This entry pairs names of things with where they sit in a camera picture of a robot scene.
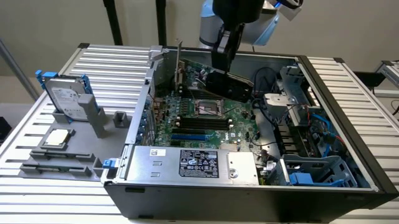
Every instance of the blue drive bracket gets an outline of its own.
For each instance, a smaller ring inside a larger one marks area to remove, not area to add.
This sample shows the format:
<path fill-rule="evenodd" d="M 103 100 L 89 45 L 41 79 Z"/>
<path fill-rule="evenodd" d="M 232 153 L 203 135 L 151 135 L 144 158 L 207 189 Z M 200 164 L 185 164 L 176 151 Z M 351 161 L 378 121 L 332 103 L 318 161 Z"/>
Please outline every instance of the blue drive bracket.
<path fill-rule="evenodd" d="M 37 79 L 37 81 L 39 81 L 39 83 L 40 83 L 40 87 L 41 87 L 41 88 L 44 89 L 44 91 L 48 93 L 49 100 L 51 100 L 51 102 L 52 102 L 52 105 L 53 105 L 55 108 L 56 108 L 56 113 L 60 113 L 60 111 L 59 111 L 59 109 L 57 109 L 57 107 L 56 107 L 55 101 L 53 101 L 53 99 L 52 99 L 52 97 L 51 97 L 51 95 L 49 95 L 48 89 L 47 89 L 47 87 L 45 87 L 45 82 L 44 82 L 44 80 L 43 80 L 43 79 L 47 79 L 47 78 L 55 78 L 55 77 L 57 77 L 57 73 L 56 73 L 56 72 L 49 72 L 49 71 L 47 71 L 44 74 L 41 74 L 41 73 L 43 73 L 41 70 L 37 70 L 37 71 L 35 72 L 36 79 Z"/>

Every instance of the slotted metal surface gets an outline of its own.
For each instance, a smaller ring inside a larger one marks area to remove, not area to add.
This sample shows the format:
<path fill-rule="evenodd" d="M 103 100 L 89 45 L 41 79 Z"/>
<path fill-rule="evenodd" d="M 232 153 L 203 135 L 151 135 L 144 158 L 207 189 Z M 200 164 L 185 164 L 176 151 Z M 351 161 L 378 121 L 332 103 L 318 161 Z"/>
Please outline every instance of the slotted metal surface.
<path fill-rule="evenodd" d="M 89 45 L 77 49 L 61 75 L 89 77 L 96 101 L 105 112 L 135 111 L 145 73 L 149 48 Z"/>
<path fill-rule="evenodd" d="M 332 58 L 312 59 L 310 61 L 320 74 L 332 96 L 340 105 L 371 153 L 378 158 L 378 162 L 387 171 L 396 188 L 399 188 L 398 171 L 399 171 L 399 125 L 390 112 L 382 106 L 380 102 L 367 90 L 360 80 L 356 78 L 344 63 L 338 63 Z M 330 69 L 340 74 L 336 79 L 326 78 L 324 74 Z M 338 88 L 336 84 L 342 83 L 346 88 Z"/>
<path fill-rule="evenodd" d="M 140 65 L 145 67 L 145 58 L 148 58 L 148 49 L 92 45 L 92 48 L 76 51 L 60 73 L 71 75 L 85 73 L 91 78 L 95 95 L 100 100 L 99 104 L 105 107 L 105 111 L 112 113 L 113 110 L 131 110 L 131 113 L 133 113 L 133 104 L 125 102 L 135 101 L 135 94 L 139 91 L 135 92 L 136 89 L 129 88 L 127 82 L 119 78 L 141 79 L 141 74 L 132 73 L 144 73 L 144 69 L 140 70 L 129 66 Z M 332 59 L 311 58 L 311 62 L 316 69 L 326 73 L 327 79 L 331 79 L 328 76 L 343 76 L 346 73 L 343 65 L 338 65 Z M 340 81 L 331 81 L 350 82 L 347 78 L 340 79 Z M 113 89 L 113 86 L 121 85 L 125 87 Z M 378 133 L 378 136 L 383 138 L 379 141 L 371 138 L 370 141 L 374 142 L 370 145 L 370 150 L 384 167 L 392 182 L 399 184 L 399 160 L 395 159 L 399 156 L 399 150 L 395 145 L 384 144 L 387 140 L 396 137 L 396 129 L 392 125 L 386 126 L 390 122 L 384 119 L 380 111 L 372 108 L 374 103 L 368 100 L 366 94 L 362 94 L 360 89 L 356 89 L 354 85 L 344 88 L 328 88 L 339 102 L 347 102 L 351 99 L 354 102 L 368 103 L 360 104 L 367 106 L 362 109 L 356 107 L 356 104 L 352 106 L 351 104 L 343 104 L 343 110 L 351 122 L 359 122 L 355 126 L 362 137 L 367 139 Z M 43 94 L 0 148 L 0 223 L 169 223 L 167 220 L 148 222 L 145 220 L 125 219 L 120 215 L 99 182 L 21 179 L 16 177 L 21 162 L 28 159 L 31 150 L 36 147 L 49 124 L 53 122 L 49 115 L 52 110 L 51 101 L 47 95 Z M 374 123 L 360 123 L 367 122 L 368 118 L 372 118 Z M 355 210 L 332 223 L 396 224 L 398 219 L 399 202 L 394 200 L 375 210 Z M 177 223 L 216 222 L 177 221 Z"/>

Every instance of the blue latch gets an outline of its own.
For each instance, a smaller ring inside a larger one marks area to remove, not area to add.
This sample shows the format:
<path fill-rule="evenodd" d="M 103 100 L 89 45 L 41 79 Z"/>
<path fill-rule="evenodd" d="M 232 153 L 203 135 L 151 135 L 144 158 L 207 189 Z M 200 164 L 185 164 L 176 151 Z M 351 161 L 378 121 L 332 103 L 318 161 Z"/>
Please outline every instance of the blue latch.
<path fill-rule="evenodd" d="M 41 70 L 37 70 L 36 72 L 35 72 L 35 74 L 36 74 L 36 79 L 37 79 L 37 81 L 39 81 L 39 83 L 40 83 L 40 86 L 41 86 L 41 88 L 45 90 L 45 85 L 44 85 L 44 82 L 43 82 L 43 79 L 41 79 Z"/>
<path fill-rule="evenodd" d="M 104 169 L 115 169 L 116 160 L 105 160 L 103 164 Z"/>
<path fill-rule="evenodd" d="M 57 72 L 55 72 L 55 71 L 47 71 L 47 72 L 44 72 L 44 74 L 43 74 L 41 77 L 44 77 L 44 78 L 55 78 L 55 77 L 57 77 Z"/>
<path fill-rule="evenodd" d="M 290 182 L 298 186 L 343 187 L 344 180 L 339 179 L 332 183 L 315 183 L 310 173 L 292 173 L 290 174 Z"/>
<path fill-rule="evenodd" d="M 314 180 L 311 174 L 308 173 L 290 174 L 290 182 L 292 185 L 314 185 Z"/>

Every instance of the cable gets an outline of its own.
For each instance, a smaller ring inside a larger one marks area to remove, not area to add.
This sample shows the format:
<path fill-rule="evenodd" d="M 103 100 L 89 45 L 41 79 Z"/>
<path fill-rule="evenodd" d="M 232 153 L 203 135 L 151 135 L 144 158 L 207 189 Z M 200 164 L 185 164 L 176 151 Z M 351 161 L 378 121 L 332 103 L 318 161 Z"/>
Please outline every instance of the cable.
<path fill-rule="evenodd" d="M 233 108 L 231 108 L 229 110 L 224 111 L 221 114 L 225 114 L 225 113 L 231 112 L 236 108 L 237 108 L 237 105 Z"/>
<path fill-rule="evenodd" d="M 271 70 L 271 71 L 273 72 L 273 74 L 275 74 L 275 80 L 276 80 L 276 71 L 275 71 L 272 68 L 269 68 L 269 67 L 261 67 L 260 69 L 256 70 L 256 72 L 255 72 L 253 75 L 252 75 L 252 77 L 253 77 L 253 95 L 255 95 L 255 97 L 256 97 L 256 95 L 257 95 L 257 92 L 256 92 L 256 77 L 257 77 L 259 72 L 260 72 L 263 69 L 268 69 L 268 70 Z"/>
<path fill-rule="evenodd" d="M 271 124 L 275 128 L 277 128 L 276 124 L 272 122 L 272 120 L 268 118 L 268 115 L 267 115 L 265 112 L 263 111 L 260 103 L 259 103 L 259 108 L 257 108 L 257 109 L 260 110 L 260 112 L 261 112 L 264 118 L 267 119 L 267 121 L 269 122 L 269 124 Z"/>
<path fill-rule="evenodd" d="M 327 157 L 328 152 L 330 152 L 330 144 L 326 144 L 326 151 L 322 155 L 322 158 Z"/>
<path fill-rule="evenodd" d="M 342 140 L 342 138 L 336 135 L 335 138 L 342 142 L 342 144 L 344 145 L 344 142 Z"/>
<path fill-rule="evenodd" d="M 200 81 L 200 79 L 199 78 L 195 78 L 195 80 L 196 81 L 199 81 L 204 86 L 207 86 L 205 84 L 204 84 L 204 82 L 203 81 Z"/>
<path fill-rule="evenodd" d="M 316 119 L 319 119 L 320 121 L 323 121 L 327 124 L 327 130 L 330 132 L 330 121 L 327 121 L 326 118 L 323 118 L 320 115 L 312 113 L 312 117 L 315 117 Z"/>
<path fill-rule="evenodd" d="M 396 115 L 396 113 L 399 112 L 399 106 L 395 108 L 395 107 L 394 107 L 394 104 L 392 104 L 395 101 L 399 102 L 399 100 L 395 99 L 395 100 L 391 101 L 391 107 L 392 107 L 392 109 L 395 110 L 395 112 L 392 113 L 392 115 Z"/>
<path fill-rule="evenodd" d="M 252 109 L 259 109 L 260 107 L 253 107 L 253 103 L 255 103 L 255 101 L 259 101 L 260 99 L 257 99 L 257 98 L 255 98 L 253 100 L 252 100 L 252 102 L 251 102 L 251 107 L 252 107 Z"/>
<path fill-rule="evenodd" d="M 256 143 L 253 142 L 253 137 L 255 137 L 255 136 L 256 136 L 256 134 L 252 135 L 252 137 L 251 137 L 251 139 L 249 139 L 252 145 L 255 145 L 255 146 L 260 146 L 260 147 L 261 147 L 261 146 L 268 146 L 268 145 L 276 143 L 276 141 L 272 141 L 272 142 L 269 142 L 269 143 L 265 143 L 265 144 L 263 144 L 263 145 L 259 145 L 259 144 L 256 144 Z"/>
<path fill-rule="evenodd" d="M 291 110 L 296 105 L 299 105 L 299 104 L 292 105 L 292 106 L 290 107 L 290 109 L 287 109 L 287 110 L 284 111 L 283 116 L 281 116 L 281 119 L 280 119 L 281 121 L 283 121 L 284 116 L 288 114 L 290 110 Z"/>

